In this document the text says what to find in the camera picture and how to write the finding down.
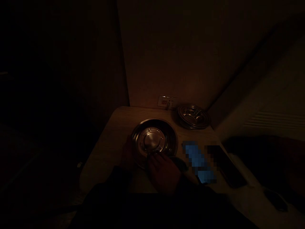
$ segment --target finger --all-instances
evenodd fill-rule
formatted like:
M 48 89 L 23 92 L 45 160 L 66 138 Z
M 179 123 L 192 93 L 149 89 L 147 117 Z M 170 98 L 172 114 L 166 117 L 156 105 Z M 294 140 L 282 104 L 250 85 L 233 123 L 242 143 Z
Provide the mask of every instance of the finger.
M 159 167 L 159 162 L 154 158 L 154 156 L 150 156 L 148 160 L 148 164 L 152 164 L 156 169 Z
M 172 161 L 172 160 L 171 160 L 168 156 L 166 156 L 164 153 L 160 152 L 159 154 L 161 155 L 161 157 L 162 157 L 166 162 L 171 162 L 171 161 Z
M 164 159 L 158 154 L 154 154 L 153 157 L 159 162 L 159 164 L 164 164 Z
M 157 174 L 157 170 L 152 163 L 148 163 L 148 170 L 150 172 L 150 175 L 152 176 L 155 176 Z

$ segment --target dark sleeve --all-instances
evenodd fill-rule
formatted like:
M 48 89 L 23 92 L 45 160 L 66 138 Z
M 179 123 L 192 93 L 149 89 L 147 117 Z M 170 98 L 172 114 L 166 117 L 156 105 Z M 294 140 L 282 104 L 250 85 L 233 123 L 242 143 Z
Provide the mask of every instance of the dark sleeve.
M 101 228 L 120 224 L 118 213 L 126 198 L 131 173 L 115 166 L 105 183 L 95 185 L 71 221 L 70 228 Z
M 222 194 L 215 193 L 204 184 L 195 185 L 184 175 L 176 188 L 175 198 L 179 199 L 178 207 L 184 211 L 184 220 L 202 227 L 257 228 L 248 218 L 236 210 Z

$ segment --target hand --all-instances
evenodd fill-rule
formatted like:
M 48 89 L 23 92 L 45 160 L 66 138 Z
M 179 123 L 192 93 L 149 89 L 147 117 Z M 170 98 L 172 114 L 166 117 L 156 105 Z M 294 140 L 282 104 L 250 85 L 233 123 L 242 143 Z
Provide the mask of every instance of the hand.
M 175 192 L 181 172 L 163 153 L 151 155 L 147 161 L 151 182 L 160 193 L 171 195 Z
M 132 171 L 133 169 L 134 159 L 132 155 L 132 140 L 130 135 L 127 136 L 126 143 L 123 146 L 122 158 L 119 166 L 128 171 Z

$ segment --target black phone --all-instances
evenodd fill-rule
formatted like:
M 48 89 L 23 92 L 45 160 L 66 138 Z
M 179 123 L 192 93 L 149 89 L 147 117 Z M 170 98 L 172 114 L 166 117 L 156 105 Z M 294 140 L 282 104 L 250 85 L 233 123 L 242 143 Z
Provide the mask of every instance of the black phone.
M 219 167 L 221 174 L 230 187 L 239 188 L 247 185 L 247 181 L 219 145 L 207 146 L 207 153 L 214 158 L 217 167 Z

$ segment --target metal bowl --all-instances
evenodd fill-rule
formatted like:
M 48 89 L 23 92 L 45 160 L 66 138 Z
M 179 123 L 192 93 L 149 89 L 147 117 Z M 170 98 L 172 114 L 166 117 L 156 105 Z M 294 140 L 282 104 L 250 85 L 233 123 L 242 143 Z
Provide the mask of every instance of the metal bowl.
M 202 108 L 187 104 L 177 108 L 180 124 L 187 129 L 205 129 L 211 124 L 211 118 Z
M 167 156 L 175 156 L 178 149 L 178 137 L 167 121 L 146 119 L 132 132 L 132 149 L 135 162 L 144 169 L 150 153 L 163 152 Z

